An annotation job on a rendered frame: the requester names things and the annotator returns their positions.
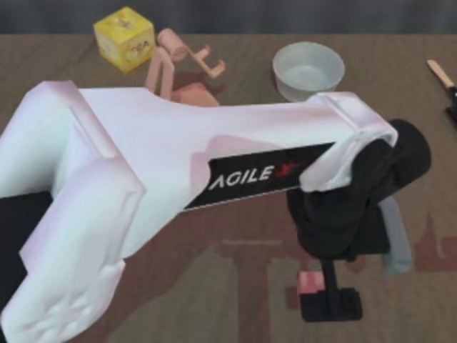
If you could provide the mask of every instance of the background wall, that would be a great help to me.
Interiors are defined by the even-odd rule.
[[[0,0],[0,34],[90,33],[129,5],[178,33],[451,33],[456,0]]]

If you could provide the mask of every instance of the tabletop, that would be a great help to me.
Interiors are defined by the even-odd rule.
[[[426,136],[430,172],[396,195],[413,250],[413,270],[385,279],[380,257],[337,264],[355,287],[364,318],[345,324],[301,321],[296,273],[313,262],[296,243],[284,194],[180,214],[127,268],[107,313],[73,343],[454,342],[457,326],[457,133],[450,104],[426,66],[435,59],[457,80],[457,36],[184,35],[226,71],[207,80],[191,61],[176,66],[176,87],[203,81],[221,104],[285,102],[271,71],[274,54],[295,41],[335,49],[346,64],[339,91],[353,91],[385,119]],[[0,127],[22,97],[45,80],[78,87],[142,86],[147,64],[124,75],[104,61],[91,35],[0,36]]]

